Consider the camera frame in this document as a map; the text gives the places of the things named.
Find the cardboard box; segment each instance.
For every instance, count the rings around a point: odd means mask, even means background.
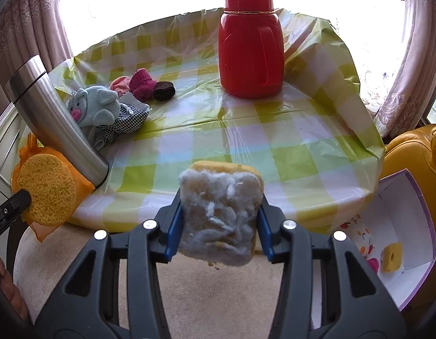
[[[433,221],[411,173],[404,169],[380,180],[378,193],[371,203],[345,225],[339,230],[347,233],[367,259],[378,260],[378,277],[402,310],[417,293],[436,260]],[[393,242],[402,242],[402,266],[392,273],[383,273],[381,253]],[[320,326],[320,264],[314,264],[312,321],[314,327]]]

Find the stainless steel thermos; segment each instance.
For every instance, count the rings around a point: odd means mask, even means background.
[[[5,92],[44,146],[61,152],[95,187],[104,181],[108,163],[66,109],[39,56],[32,57],[11,76]]]

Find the checkered tablecloth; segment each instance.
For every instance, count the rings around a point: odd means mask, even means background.
[[[281,93],[242,100],[223,92],[217,38],[222,9],[152,21],[110,37],[51,73],[59,94],[146,68],[177,93],[149,102],[147,121],[105,156],[106,182],[71,222],[128,231],[169,204],[179,173],[209,159],[257,168],[268,201],[287,218],[326,230],[350,219],[378,183],[383,144],[359,99],[350,52],[326,20],[279,10],[284,32]]]

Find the yellow leather chair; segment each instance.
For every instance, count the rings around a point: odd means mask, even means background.
[[[436,125],[407,131],[386,148],[381,178],[407,168],[418,183],[430,210],[436,231]],[[403,311],[414,324],[436,298],[436,262],[424,284]]]

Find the screw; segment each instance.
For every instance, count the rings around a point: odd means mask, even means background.
[[[157,222],[153,219],[149,219],[148,221],[145,221],[142,226],[147,230],[153,230],[157,226]]]
[[[103,240],[106,237],[107,233],[104,230],[98,230],[94,233],[94,238],[96,240]]]
[[[288,229],[288,230],[293,230],[296,228],[296,222],[292,221],[290,219],[287,219],[286,221],[284,221],[284,223],[282,223],[282,225],[284,226],[285,229]]]
[[[347,235],[345,234],[345,232],[342,232],[342,231],[336,231],[336,232],[334,232],[333,236],[334,236],[334,238],[335,238],[337,241],[345,241],[345,239],[346,239],[346,237],[347,237]]]

